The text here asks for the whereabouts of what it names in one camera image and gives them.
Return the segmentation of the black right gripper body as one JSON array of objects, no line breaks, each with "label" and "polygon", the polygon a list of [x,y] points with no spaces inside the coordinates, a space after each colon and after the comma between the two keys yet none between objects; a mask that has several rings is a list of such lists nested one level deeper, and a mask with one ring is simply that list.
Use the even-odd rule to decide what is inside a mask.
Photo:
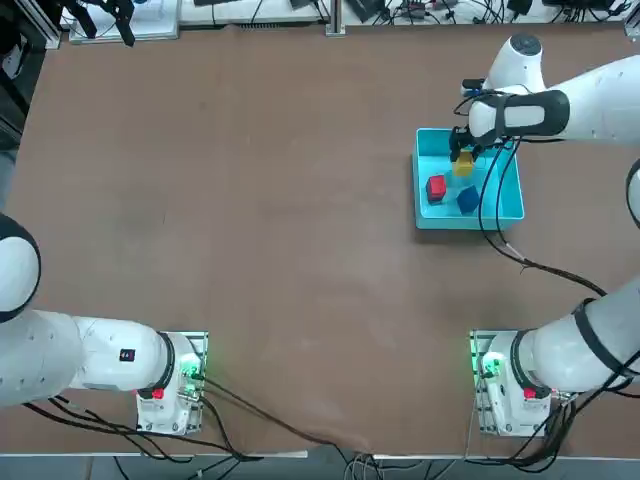
[{"label": "black right gripper body", "polygon": [[453,127],[450,132],[450,149],[482,149],[482,145],[471,134],[468,127]]}]

